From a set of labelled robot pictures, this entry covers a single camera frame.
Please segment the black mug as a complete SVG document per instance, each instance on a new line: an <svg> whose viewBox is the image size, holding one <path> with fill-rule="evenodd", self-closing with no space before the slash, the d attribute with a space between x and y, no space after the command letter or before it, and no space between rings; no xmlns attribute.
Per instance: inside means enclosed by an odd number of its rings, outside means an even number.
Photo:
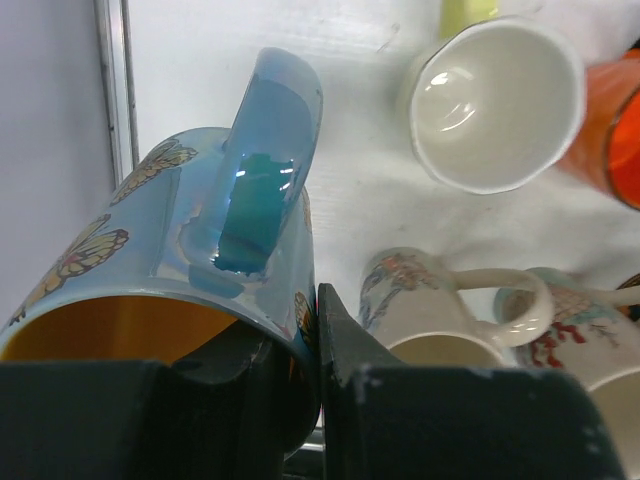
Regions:
<svg viewBox="0 0 640 480"><path fill-rule="evenodd" d="M625 288L630 288L630 287L639 286L639 285L640 285L640 273L637 273L634 276L630 277L629 279L625 280L623 283L621 283L618 286L618 289L625 289Z"/></svg>

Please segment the orange mug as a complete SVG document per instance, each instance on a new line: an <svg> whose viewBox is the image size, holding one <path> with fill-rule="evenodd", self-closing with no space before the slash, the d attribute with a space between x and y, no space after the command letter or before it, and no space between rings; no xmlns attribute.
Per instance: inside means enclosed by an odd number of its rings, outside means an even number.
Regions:
<svg viewBox="0 0 640 480"><path fill-rule="evenodd" d="M587 69L587 108L558 168L639 208L639 48Z"/></svg>

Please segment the pale yellow mug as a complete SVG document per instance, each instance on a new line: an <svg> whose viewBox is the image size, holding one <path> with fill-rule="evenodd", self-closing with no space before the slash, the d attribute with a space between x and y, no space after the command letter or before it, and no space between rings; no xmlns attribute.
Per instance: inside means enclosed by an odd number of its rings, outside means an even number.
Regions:
<svg viewBox="0 0 640 480"><path fill-rule="evenodd" d="M513 191L556 164L586 113L585 65L541 1L500 1L487 19L430 44L406 68L396 118L436 182Z"/></svg>

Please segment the cream floral mug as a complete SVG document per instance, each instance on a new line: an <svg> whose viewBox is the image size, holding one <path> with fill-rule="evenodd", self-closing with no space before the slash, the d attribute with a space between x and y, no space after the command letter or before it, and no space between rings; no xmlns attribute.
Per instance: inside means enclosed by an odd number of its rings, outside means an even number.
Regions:
<svg viewBox="0 0 640 480"><path fill-rule="evenodd" d="M532 298L510 321L481 321L460 294L489 288L523 290ZM359 322L409 365L510 367L513 363L504 350L539 338L549 329L553 316L548 287L527 271L450 271L422 250L395 247L374 256L363 272Z"/></svg>

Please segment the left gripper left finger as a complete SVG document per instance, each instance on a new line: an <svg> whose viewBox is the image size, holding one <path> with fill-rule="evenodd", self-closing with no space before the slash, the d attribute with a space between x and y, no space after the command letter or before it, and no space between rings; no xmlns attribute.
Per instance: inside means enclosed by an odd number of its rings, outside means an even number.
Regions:
<svg viewBox="0 0 640 480"><path fill-rule="evenodd" d="M310 433L313 391L264 335L220 335L171 365L11 362L5 479L275 479Z"/></svg>

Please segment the beige floral mug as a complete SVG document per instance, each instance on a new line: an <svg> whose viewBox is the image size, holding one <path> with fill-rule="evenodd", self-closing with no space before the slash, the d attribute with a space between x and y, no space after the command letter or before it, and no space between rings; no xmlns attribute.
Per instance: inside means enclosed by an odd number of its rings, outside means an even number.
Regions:
<svg viewBox="0 0 640 480"><path fill-rule="evenodd" d="M639 286L588 290L551 268L532 268L551 292L549 329L516 349L527 367L573 375L595 401L626 474L639 477L639 327L629 319Z"/></svg>

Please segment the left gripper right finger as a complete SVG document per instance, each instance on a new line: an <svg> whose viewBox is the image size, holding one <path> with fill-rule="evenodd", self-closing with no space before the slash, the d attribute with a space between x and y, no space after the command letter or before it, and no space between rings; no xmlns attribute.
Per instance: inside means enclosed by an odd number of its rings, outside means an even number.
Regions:
<svg viewBox="0 0 640 480"><path fill-rule="evenodd" d="M413 367L318 289L328 479L621 479L585 390L555 370Z"/></svg>

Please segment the blue teal mug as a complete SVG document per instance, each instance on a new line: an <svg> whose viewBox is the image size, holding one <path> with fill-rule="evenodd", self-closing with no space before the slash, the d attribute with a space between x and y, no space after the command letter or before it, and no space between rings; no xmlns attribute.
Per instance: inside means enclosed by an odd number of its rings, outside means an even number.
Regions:
<svg viewBox="0 0 640 480"><path fill-rule="evenodd" d="M148 153L4 323L2 359L170 364L248 326L285 351L284 445L298 449L320 408L305 182L322 113L314 69L261 50L232 126Z"/></svg>

